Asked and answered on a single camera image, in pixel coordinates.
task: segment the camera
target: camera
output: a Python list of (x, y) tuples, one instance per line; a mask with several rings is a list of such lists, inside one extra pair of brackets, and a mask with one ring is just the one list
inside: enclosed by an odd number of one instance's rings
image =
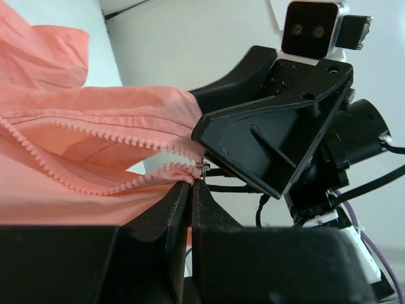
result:
[(348, 12), (344, 1), (292, 1), (285, 17), (282, 51), (315, 60), (327, 57)]

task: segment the robot eye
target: robot eye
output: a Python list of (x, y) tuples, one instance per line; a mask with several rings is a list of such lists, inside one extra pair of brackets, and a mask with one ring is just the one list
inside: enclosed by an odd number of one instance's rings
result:
[(301, 33), (302, 33), (302, 25), (299, 23), (294, 24), (294, 26), (292, 27), (292, 34), (299, 35)]
[(325, 29), (322, 26), (315, 27), (312, 31), (312, 36), (315, 38), (321, 38), (325, 34)]

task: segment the zipper teeth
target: zipper teeth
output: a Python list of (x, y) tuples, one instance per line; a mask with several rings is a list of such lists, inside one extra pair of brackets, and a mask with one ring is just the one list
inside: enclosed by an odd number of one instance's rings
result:
[[(35, 158), (39, 165), (44, 169), (48, 176), (52, 177), (55, 181), (59, 182), (60, 184), (64, 185), (70, 190), (84, 193), (84, 194), (93, 194), (93, 195), (109, 195), (109, 194), (116, 194), (119, 192), (123, 192), (129, 189), (133, 189), (137, 186), (142, 186), (146, 183), (153, 183), (154, 179), (158, 179), (161, 174), (168, 172), (170, 170), (182, 170), (185, 173), (190, 174), (194, 178), (198, 178), (201, 174), (201, 170), (198, 169), (195, 165), (187, 165), (185, 163), (165, 163), (162, 167), (159, 167), (157, 170), (153, 170), (151, 173), (146, 173), (145, 175), (139, 176), (137, 179), (133, 181), (128, 181), (124, 184), (121, 184), (117, 187), (112, 187), (110, 189), (89, 189), (88, 187), (83, 187), (79, 185), (70, 184), (69, 182), (63, 180), (53, 169), (48, 162), (46, 161), (46, 153), (42, 151), (41, 148), (37, 147), (36, 145), (32, 144), (19, 130), (17, 130), (13, 125), (11, 125), (7, 120), (3, 117), (0, 117), (0, 124), (3, 125), (9, 132), (12, 133), (13, 137), (19, 141), (27, 151)], [(41, 122), (37, 122), (34, 126), (45, 126), (45, 125), (54, 125), (57, 127), (62, 127), (65, 129), (76, 130), (79, 132), (86, 133), (88, 135), (104, 138), (106, 140), (123, 143), (127, 145), (145, 147), (146, 149), (153, 149), (153, 150), (160, 150), (160, 151), (167, 151), (172, 154), (176, 154), (179, 156), (187, 157), (189, 160), (195, 162), (201, 162), (202, 157), (199, 156), (197, 153), (189, 151), (184, 148), (180, 148), (178, 146), (167, 145), (162, 142), (157, 141), (148, 141), (145, 139), (139, 139), (137, 137), (131, 136), (123, 136), (119, 134), (113, 134), (110, 132), (103, 132), (103, 131), (95, 131), (91, 130), (88, 127), (81, 127), (77, 123), (65, 123), (65, 122), (57, 122), (55, 120), (43, 120)]]

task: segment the zipper slider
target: zipper slider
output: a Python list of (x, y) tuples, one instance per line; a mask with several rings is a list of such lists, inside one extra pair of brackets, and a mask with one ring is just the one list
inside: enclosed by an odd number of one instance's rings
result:
[(196, 163), (196, 167), (201, 169), (200, 180), (203, 181), (205, 179), (206, 172), (211, 170), (211, 165), (206, 161), (202, 161), (201, 163)]

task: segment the white wall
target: white wall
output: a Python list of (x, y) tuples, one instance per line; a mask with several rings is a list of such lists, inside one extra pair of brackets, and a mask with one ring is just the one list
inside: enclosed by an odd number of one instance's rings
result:
[[(347, 53), (354, 65), (357, 98), (372, 101), (387, 120), (396, 144), (405, 146), (405, 2), (350, 3), (353, 14), (375, 16), (364, 49)], [(150, 0), (107, 25), (125, 85), (168, 85), (185, 90), (225, 75), (252, 45), (278, 48), (281, 38), (268, 0)], [(146, 161), (147, 170), (165, 158)], [(403, 161), (386, 154), (356, 165), (349, 172), (351, 183), (358, 186)], [(230, 183), (210, 179), (210, 183), (217, 182)], [(366, 232), (395, 263), (405, 281), (404, 186), (402, 178), (352, 204)], [(216, 194), (215, 198), (240, 223), (254, 225), (257, 196)], [(289, 225), (284, 201), (271, 201), (263, 221)]]
[[(98, 0), (6, 0), (31, 25), (62, 25), (90, 35), (89, 74), (86, 86), (122, 86)], [(140, 163), (130, 169), (144, 173)]]
[(104, 15), (112, 14), (124, 10), (144, 0), (99, 0), (101, 11)]

